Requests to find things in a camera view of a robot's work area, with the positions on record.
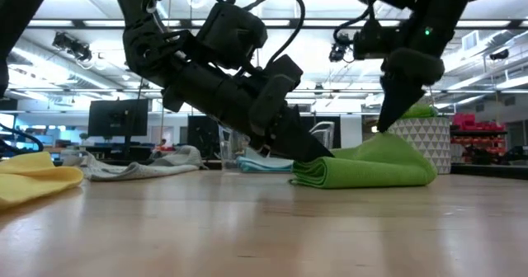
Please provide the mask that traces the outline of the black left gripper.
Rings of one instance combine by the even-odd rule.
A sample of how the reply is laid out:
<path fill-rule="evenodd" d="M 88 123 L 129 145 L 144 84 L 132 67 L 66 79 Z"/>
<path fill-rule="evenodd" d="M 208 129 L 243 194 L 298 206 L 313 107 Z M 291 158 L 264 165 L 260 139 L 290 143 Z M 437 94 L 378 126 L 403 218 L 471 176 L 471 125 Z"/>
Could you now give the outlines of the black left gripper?
<path fill-rule="evenodd" d="M 178 112 L 187 103 L 232 129 L 264 139 L 261 149 L 274 156 L 297 162 L 332 157 L 303 127 L 299 109 L 288 107 L 285 96 L 296 78 L 270 77 L 259 94 L 265 79 L 260 68 L 251 77 L 235 79 L 210 66 L 168 60 L 163 64 L 163 107 Z"/>

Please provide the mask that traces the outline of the black overhead light beam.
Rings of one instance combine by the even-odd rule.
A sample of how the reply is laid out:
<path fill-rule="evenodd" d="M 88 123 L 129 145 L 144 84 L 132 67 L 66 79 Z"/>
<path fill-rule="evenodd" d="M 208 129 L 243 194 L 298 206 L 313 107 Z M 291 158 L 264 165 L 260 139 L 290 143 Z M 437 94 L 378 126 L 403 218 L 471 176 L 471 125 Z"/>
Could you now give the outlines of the black overhead light beam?
<path fill-rule="evenodd" d="M 299 19 L 263 19 L 262 22 L 266 27 L 271 29 L 294 29 L 299 24 Z M 313 30 L 333 29 L 345 23 L 345 20 L 338 19 L 306 19 L 303 28 Z M 205 24 L 203 19 L 181 19 L 181 20 L 162 20 L 164 26 L 169 28 L 197 29 Z M 119 30 L 125 27 L 123 20 L 96 19 L 96 20 L 67 20 L 67 19 L 35 19 L 31 20 L 27 26 L 29 29 L 112 29 Z M 511 19 L 511 20 L 484 20 L 484 19 L 466 19 L 460 20 L 455 28 L 457 30 L 495 30 L 495 29 L 528 29 L 528 19 Z"/>

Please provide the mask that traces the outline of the clear plastic bin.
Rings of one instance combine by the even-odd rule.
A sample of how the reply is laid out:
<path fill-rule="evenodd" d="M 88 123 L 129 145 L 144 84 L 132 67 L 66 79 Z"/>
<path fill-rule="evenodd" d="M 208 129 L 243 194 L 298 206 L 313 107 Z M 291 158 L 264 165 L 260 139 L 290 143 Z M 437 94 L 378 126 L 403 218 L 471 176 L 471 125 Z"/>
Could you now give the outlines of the clear plastic bin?
<path fill-rule="evenodd" d="M 313 124 L 309 132 L 315 137 L 326 149 L 333 148 L 335 123 L 333 121 L 322 121 Z M 219 146 L 222 168 L 226 171 L 241 171 L 236 164 L 238 157 L 248 157 L 256 160 L 265 158 L 284 159 L 278 157 L 262 157 L 248 146 L 249 137 L 234 131 L 230 128 L 219 127 Z"/>

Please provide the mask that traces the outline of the small dark monitor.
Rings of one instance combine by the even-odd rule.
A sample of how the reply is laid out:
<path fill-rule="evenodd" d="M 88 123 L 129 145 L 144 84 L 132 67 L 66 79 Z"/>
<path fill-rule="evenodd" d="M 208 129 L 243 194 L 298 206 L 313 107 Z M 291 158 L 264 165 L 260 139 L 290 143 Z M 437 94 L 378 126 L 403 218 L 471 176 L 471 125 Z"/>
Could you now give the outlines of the small dark monitor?
<path fill-rule="evenodd" d="M 204 160 L 218 160 L 219 126 L 208 116 L 189 116 L 187 143 L 200 151 Z"/>

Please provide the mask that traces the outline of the succulent in white patterned pot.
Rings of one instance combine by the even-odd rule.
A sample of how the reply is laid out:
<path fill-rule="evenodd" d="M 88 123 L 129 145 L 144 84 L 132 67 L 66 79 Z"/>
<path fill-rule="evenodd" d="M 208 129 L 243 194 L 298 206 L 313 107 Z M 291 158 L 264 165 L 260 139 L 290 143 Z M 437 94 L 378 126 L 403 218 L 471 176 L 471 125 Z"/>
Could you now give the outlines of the succulent in white patterned pot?
<path fill-rule="evenodd" d="M 389 132 L 410 143 L 439 175 L 450 174 L 450 121 L 433 106 L 413 105 L 390 126 Z"/>

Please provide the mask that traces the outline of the yellow microfiber towel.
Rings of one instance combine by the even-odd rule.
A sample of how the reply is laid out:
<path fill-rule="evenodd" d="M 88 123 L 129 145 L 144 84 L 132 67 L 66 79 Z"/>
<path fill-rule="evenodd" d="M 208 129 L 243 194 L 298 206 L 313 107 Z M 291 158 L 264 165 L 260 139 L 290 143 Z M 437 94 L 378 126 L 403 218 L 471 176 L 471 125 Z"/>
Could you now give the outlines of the yellow microfiber towel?
<path fill-rule="evenodd" d="M 59 192 L 83 181 L 76 167 L 57 167 L 47 152 L 26 153 L 0 161 L 0 211 Z"/>

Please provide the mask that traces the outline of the black ceiling-mounted device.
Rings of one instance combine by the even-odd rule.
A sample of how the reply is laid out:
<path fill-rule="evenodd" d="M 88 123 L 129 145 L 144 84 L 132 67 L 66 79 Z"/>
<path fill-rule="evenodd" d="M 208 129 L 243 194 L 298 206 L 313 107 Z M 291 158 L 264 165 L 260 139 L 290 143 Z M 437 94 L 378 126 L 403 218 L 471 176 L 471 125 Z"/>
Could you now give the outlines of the black ceiling-mounted device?
<path fill-rule="evenodd" d="M 52 45 L 67 54 L 72 55 L 76 60 L 88 62 L 92 59 L 90 45 L 78 40 L 65 32 L 57 32 Z"/>

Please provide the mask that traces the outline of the shelf with red bins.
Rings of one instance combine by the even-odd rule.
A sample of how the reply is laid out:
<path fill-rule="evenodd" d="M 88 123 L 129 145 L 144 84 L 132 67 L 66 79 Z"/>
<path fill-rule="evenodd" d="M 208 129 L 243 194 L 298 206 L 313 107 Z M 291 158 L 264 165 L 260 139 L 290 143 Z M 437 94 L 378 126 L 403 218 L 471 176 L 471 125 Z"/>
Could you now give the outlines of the shelf with red bins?
<path fill-rule="evenodd" d="M 453 164 L 500 164 L 506 153 L 506 126 L 495 121 L 477 121 L 475 114 L 455 114 L 450 125 L 450 155 Z"/>

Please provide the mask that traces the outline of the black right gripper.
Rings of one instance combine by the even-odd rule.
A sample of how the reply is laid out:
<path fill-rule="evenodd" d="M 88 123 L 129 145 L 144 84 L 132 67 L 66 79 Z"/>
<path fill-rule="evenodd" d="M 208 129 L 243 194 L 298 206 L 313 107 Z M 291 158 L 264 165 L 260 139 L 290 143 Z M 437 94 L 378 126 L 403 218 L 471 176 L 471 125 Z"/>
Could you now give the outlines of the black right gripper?
<path fill-rule="evenodd" d="M 402 29 L 407 48 L 391 52 L 382 64 L 384 101 L 377 124 L 380 132 L 386 132 L 424 96 L 423 86 L 432 86 L 441 79 L 443 61 L 417 50 L 444 50 L 457 23 L 458 0 L 417 0 Z"/>

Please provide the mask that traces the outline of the blue microfiber towel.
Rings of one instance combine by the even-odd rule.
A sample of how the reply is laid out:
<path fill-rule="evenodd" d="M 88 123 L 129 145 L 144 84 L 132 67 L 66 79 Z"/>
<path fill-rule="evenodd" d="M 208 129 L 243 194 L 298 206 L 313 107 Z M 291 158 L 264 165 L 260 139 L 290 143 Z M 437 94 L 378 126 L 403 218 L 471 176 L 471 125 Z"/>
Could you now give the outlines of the blue microfiber towel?
<path fill-rule="evenodd" d="M 293 162 L 291 160 L 265 158 L 261 161 L 238 157 L 237 167 L 244 172 L 291 172 Z"/>

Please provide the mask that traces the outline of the large black monitor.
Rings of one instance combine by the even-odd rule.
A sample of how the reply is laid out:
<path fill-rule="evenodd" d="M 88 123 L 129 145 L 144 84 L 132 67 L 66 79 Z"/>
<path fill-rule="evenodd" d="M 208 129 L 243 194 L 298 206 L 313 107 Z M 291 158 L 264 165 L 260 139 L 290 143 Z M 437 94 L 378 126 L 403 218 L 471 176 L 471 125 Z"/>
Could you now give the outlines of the large black monitor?
<path fill-rule="evenodd" d="M 89 107 L 87 134 L 90 137 L 132 137 L 148 134 L 149 101 L 129 99 L 92 101 Z"/>

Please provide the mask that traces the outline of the green microfiber towel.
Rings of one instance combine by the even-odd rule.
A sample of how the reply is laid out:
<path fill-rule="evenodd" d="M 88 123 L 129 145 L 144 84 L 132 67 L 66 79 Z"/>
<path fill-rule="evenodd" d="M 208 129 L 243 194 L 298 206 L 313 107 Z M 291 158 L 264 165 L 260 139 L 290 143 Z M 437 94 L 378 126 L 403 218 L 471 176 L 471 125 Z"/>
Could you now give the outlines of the green microfiber towel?
<path fill-rule="evenodd" d="M 410 143 L 390 133 L 378 133 L 354 148 L 339 148 L 331 157 L 294 162 L 292 185 L 323 190 L 425 186 L 436 168 Z"/>

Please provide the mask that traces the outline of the grey microfiber towel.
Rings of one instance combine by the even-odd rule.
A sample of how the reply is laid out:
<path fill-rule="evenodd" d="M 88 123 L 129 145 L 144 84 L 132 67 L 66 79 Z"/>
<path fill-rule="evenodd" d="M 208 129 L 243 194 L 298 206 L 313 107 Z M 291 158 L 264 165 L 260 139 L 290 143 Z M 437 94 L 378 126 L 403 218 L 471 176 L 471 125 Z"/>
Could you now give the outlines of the grey microfiber towel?
<path fill-rule="evenodd" d="M 88 151 L 74 151 L 63 160 L 65 167 L 79 168 L 85 179 L 90 181 L 132 181 L 162 176 L 174 176 L 189 171 L 206 169 L 200 151 L 190 145 L 179 147 L 174 152 L 155 151 L 152 161 L 146 164 L 131 162 L 126 166 L 116 166 L 98 161 Z"/>

